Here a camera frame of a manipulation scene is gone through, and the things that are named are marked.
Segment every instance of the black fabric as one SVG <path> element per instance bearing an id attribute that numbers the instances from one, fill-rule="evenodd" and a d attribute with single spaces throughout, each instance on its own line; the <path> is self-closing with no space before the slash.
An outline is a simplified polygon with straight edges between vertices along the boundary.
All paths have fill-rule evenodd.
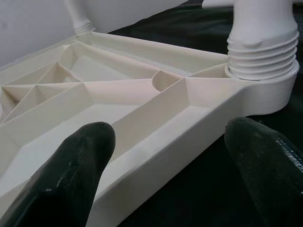
<path id="1" fill-rule="evenodd" d="M 295 6 L 294 15 L 303 34 L 303 8 Z M 226 54 L 232 20 L 233 8 L 181 5 L 112 34 Z M 298 49 L 301 70 L 289 104 L 252 119 L 283 133 L 303 151 L 302 35 Z M 263 223 L 221 137 L 120 225 L 142 226 L 262 227 Z"/>

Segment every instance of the black cloth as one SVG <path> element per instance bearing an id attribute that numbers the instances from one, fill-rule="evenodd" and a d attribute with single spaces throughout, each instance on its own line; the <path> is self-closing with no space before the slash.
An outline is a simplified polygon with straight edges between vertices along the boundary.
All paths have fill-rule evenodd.
<path id="1" fill-rule="evenodd" d="M 303 8 L 294 6 L 294 15 L 303 34 Z M 233 8 L 181 5 L 112 34 L 227 54 L 232 21 Z M 287 107 L 251 118 L 283 133 L 303 151 L 302 35 L 297 59 L 301 69 Z M 221 137 L 120 225 L 142 226 L 262 227 L 263 223 Z"/>

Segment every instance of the white wall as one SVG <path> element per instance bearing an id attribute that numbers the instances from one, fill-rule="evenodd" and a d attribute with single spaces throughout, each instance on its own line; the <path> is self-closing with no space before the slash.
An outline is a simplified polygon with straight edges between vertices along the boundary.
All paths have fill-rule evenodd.
<path id="1" fill-rule="evenodd" d="M 109 32 L 186 0 L 83 0 L 94 26 Z M 63 0 L 0 0 L 0 66 L 74 35 Z"/>

